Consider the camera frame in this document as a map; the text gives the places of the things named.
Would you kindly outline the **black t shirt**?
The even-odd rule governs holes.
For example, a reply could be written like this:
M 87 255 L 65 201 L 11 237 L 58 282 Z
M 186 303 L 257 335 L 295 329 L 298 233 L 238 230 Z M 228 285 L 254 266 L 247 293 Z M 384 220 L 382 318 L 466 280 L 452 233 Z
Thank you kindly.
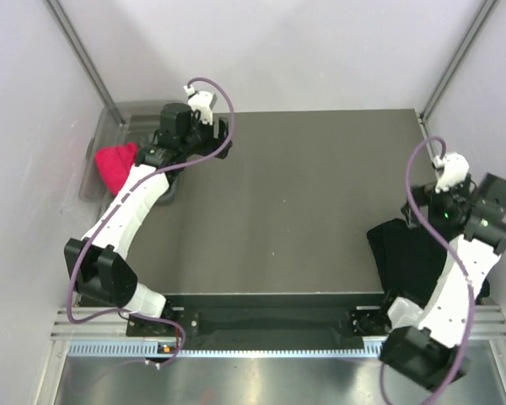
M 366 234 L 383 290 L 424 307 L 444 269 L 447 251 L 423 227 L 392 219 Z

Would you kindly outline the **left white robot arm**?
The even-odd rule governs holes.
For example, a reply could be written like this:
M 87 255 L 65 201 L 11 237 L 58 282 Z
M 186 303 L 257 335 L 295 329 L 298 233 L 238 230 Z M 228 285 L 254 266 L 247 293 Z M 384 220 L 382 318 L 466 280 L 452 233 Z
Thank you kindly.
M 140 283 L 127 255 L 143 221 L 179 174 L 200 160 L 223 159 L 231 147 L 229 124 L 213 119 L 215 96 L 202 91 L 186 103 L 169 103 L 159 128 L 140 145 L 124 186 L 97 224 L 81 239 L 70 239 L 64 256 L 70 278 L 67 303 L 74 294 L 119 310 L 145 316 L 154 333 L 169 332 L 175 322 L 166 298 Z

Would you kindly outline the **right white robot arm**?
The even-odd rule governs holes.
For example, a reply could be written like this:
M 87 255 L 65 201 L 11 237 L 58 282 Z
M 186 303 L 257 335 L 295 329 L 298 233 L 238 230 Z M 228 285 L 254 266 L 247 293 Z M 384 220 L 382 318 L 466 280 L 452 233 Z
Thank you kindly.
M 506 180 L 491 173 L 462 200 L 457 234 L 446 240 L 424 218 L 419 221 L 445 249 L 446 259 L 425 305 L 396 298 L 376 314 L 388 334 L 379 359 L 437 395 L 468 369 L 465 356 L 476 298 L 506 251 Z

